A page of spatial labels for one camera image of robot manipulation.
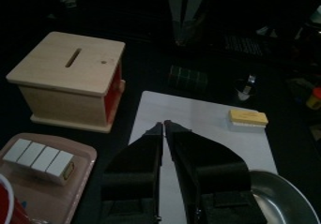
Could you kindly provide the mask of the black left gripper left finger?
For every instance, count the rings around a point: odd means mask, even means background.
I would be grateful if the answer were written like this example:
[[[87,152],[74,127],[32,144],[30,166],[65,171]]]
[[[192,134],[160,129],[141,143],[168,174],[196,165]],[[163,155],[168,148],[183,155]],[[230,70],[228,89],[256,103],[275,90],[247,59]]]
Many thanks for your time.
[[[156,123],[113,157],[101,177],[99,224],[157,224],[163,125]]]

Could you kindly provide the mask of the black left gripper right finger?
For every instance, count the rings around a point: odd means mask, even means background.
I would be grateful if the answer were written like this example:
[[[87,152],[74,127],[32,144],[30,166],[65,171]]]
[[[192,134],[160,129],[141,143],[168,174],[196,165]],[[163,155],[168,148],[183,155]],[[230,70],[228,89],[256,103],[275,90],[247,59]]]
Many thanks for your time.
[[[266,224],[247,164],[228,147],[164,122],[188,224]]]

